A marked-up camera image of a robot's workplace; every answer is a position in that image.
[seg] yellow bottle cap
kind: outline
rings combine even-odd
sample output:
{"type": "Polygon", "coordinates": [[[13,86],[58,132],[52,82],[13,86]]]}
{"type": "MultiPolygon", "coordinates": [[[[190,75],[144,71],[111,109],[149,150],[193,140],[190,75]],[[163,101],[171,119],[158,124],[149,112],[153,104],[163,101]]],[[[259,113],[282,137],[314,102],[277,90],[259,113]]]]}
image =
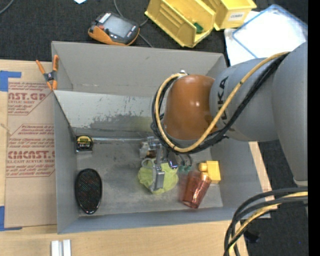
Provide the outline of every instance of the yellow bottle cap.
{"type": "Polygon", "coordinates": [[[207,163],[205,163],[205,162],[199,163],[198,169],[199,169],[199,171],[201,171],[201,172],[206,172],[206,171],[208,170],[208,165],[207,165],[207,163]]]}

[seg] yellow cloth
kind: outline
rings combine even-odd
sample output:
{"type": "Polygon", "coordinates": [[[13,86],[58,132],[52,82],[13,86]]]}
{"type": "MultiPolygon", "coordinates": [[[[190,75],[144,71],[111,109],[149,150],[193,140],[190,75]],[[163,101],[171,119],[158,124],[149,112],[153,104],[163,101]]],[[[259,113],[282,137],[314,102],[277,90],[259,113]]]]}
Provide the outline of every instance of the yellow cloth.
{"type": "MultiPolygon", "coordinates": [[[[171,169],[168,163],[162,163],[161,169],[164,172],[163,188],[152,191],[152,193],[155,195],[162,194],[173,189],[179,180],[177,175],[178,168],[171,169]]],[[[139,169],[138,179],[141,184],[145,185],[149,189],[153,182],[153,169],[151,161],[147,161],[147,164],[139,169]]]]}

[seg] orange device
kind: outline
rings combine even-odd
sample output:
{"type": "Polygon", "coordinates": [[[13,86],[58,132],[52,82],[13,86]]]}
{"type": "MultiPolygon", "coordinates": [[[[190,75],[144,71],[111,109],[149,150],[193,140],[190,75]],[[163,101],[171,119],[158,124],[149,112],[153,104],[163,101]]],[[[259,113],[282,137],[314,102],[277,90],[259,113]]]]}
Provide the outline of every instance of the orange device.
{"type": "Polygon", "coordinates": [[[139,24],[108,11],[91,23],[88,34],[107,45],[129,46],[137,39],[139,31],[139,24]]]}

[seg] yellow plastic container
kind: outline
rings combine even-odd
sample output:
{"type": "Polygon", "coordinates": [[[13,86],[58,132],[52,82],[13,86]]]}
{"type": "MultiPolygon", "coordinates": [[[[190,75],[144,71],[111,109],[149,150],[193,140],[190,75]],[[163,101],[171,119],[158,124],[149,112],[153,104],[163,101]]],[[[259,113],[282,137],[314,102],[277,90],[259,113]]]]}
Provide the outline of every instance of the yellow plastic container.
{"type": "Polygon", "coordinates": [[[257,8],[252,0],[202,0],[215,12],[215,30],[240,27],[248,13],[257,8]]]}
{"type": "Polygon", "coordinates": [[[202,0],[150,0],[144,14],[179,45],[189,48],[210,34],[216,18],[202,0]]]}

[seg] device screen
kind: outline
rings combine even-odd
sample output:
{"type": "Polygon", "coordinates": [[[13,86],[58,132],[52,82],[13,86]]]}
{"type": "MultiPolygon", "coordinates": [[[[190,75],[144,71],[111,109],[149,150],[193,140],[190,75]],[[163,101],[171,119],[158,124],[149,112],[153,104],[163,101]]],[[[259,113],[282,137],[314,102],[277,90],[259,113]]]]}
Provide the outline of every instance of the device screen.
{"type": "Polygon", "coordinates": [[[131,30],[132,24],[126,22],[125,20],[118,18],[114,15],[111,15],[103,24],[105,28],[108,28],[109,31],[113,34],[116,34],[122,38],[124,38],[128,31],[131,30]]]}

